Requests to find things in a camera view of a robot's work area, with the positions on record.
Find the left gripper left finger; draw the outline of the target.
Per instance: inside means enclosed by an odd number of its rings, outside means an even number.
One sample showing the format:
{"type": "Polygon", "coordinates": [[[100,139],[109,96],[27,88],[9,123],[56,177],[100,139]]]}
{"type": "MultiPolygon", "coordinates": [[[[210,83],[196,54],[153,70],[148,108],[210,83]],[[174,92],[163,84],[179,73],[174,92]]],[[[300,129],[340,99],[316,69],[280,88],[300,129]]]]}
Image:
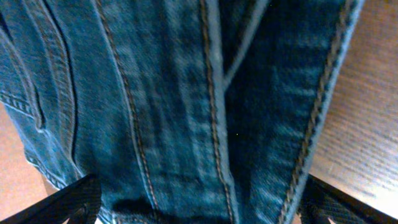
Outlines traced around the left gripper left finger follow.
{"type": "Polygon", "coordinates": [[[94,174],[74,182],[1,224],[94,223],[101,207],[101,185],[94,174]]]}

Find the dark blue jeans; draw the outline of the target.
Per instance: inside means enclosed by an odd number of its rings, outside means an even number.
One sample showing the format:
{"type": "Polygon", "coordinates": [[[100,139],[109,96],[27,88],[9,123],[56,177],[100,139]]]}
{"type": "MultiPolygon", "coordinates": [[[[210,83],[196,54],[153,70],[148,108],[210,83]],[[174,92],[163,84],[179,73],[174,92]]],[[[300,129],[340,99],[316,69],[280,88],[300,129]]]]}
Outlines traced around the dark blue jeans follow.
{"type": "Polygon", "coordinates": [[[103,223],[290,223],[362,6],[2,0],[1,101],[103,223]]]}

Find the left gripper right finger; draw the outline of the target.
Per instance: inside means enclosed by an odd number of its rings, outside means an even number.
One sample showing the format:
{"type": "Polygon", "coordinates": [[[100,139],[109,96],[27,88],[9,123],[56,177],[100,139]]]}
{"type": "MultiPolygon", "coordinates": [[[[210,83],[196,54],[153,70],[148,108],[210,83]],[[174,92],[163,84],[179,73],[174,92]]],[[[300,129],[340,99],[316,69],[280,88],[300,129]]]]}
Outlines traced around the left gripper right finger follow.
{"type": "Polygon", "coordinates": [[[310,175],[297,215],[302,224],[397,224],[397,219],[310,175]]]}

